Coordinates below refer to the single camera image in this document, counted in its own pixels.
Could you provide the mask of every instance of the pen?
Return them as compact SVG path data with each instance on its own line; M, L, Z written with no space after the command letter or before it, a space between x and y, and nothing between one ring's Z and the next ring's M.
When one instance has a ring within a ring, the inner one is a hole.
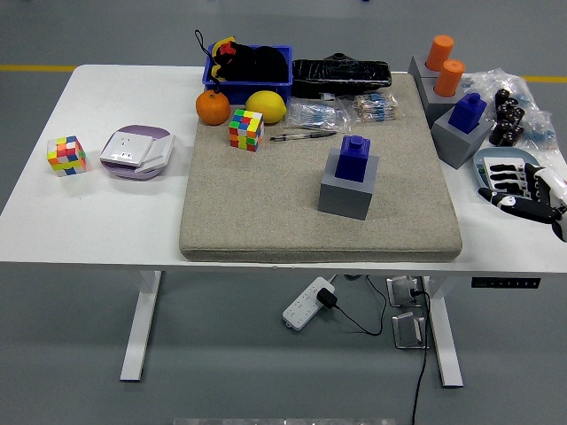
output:
M282 135L275 135L274 137L270 137L269 140L272 142L284 142L286 140L299 140L299 139L315 139L317 137L327 137L330 135L335 135L336 131L314 131L313 133L303 134L303 135L294 135L293 133L284 133Z

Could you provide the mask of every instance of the gray cube base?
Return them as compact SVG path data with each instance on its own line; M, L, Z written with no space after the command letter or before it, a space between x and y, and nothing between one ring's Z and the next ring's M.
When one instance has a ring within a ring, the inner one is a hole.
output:
M433 126L433 123L438 120L441 115L451 109L459 100L464 96L464 90L461 85L457 86L457 90L451 97L441 97L433 88L437 83L437 79L433 78L422 78L421 84L417 85L417 91L419 91L419 97L422 99L423 111L425 112L425 118L427 119L427 124L429 128Z
M452 168L459 169L480 149L480 145L490 133L493 124L487 120L480 120L470 133L463 133L449 124L453 109L454 107L433 123L431 136L439 159L448 163Z
M376 184L378 157L369 155L363 182L335 177L340 149L331 149L322 176L317 209L351 219L366 220L374 186Z
M412 56L409 62L408 73L413 75L416 79L422 78L435 78L439 77L439 71L432 71L427 66L425 62L427 61L427 56Z

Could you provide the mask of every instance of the plastic bag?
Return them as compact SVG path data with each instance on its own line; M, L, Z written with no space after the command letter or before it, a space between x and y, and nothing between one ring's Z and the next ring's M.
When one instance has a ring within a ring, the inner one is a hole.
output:
M500 89L509 91L510 96L518 101L518 106L524 111L539 110L527 82L517 75L505 73L501 68L464 75L461 79L461 85L465 93L478 93L486 102L485 117L488 120L496 120L494 96Z
M484 118L487 120L496 122L494 97L498 90L507 90L510 97L517 100L518 106L524 110L524 117L519 122L524 133L515 145L517 148L542 156L545 156L546 152L559 151L555 129L551 123L551 113L538 108L523 78L497 68L488 72L465 75L461 84L465 93L476 92L486 102Z
M343 103L351 119L356 122L382 122L395 120L398 102L393 94L385 90L372 90L357 96L343 96Z
M338 100L290 97L285 114L285 126L348 133L351 128L351 117Z

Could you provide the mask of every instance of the power cord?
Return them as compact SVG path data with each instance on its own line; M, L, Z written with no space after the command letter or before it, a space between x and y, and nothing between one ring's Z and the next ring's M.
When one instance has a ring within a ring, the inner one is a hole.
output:
M425 292L424 290L410 290L409 293L414 298L417 297L418 295L425 295L425 297L427 298L427 302L425 303L425 310L427 311L427 314L425 316L425 331L424 331L425 338L423 339L423 341L424 341L423 364L422 364L422 370L419 374L419 379L417 380L416 396L414 398L414 408L413 408L413 411L412 411L412 414L411 414L411 423L412 423L412 425L415 425L415 423L416 423L416 411L417 411L417 398L419 397L419 388L421 387L421 384L422 384L423 373L425 372L425 365L427 365L427 334L428 334L428 331L429 331L431 298L430 298L429 294L427 292Z
M331 277L331 282L335 279L335 277L337 277L337 275L335 274L333 277ZM331 308L336 308L337 310L339 310L342 314L344 314L344 316L350 320L352 323L354 323L356 326L358 326L362 332L364 332L367 335L372 335L372 336L379 336L382 334L382 331L384 330L384 312L386 310L386 304L388 304L386 297L384 296L384 294L382 292L380 292L376 286L374 286L374 283L372 283L372 281L370 280L370 278L368 277L368 275L366 275L366 281L370 284L370 286L372 287L372 289L374 289L378 294L380 294L380 296L384 299L384 307L382 308L382 313L380 314L380 330L378 332L370 332L369 330L363 328L355 319L353 319L352 317L350 317L348 314L346 314L342 308L340 308L337 305L337 297L335 297L335 295L333 293L331 293L329 290L327 290L326 288L322 288L321 290L319 290L319 292L317 292L317 299L321 302L321 304L323 304L325 307L331 309Z

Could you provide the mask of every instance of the black pouch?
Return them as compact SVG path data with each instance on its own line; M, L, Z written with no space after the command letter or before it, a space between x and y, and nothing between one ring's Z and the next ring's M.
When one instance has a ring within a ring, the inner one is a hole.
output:
M344 55L341 59L293 61L291 95L295 97L319 98L321 93L360 95L391 85L390 67L383 61L354 60Z

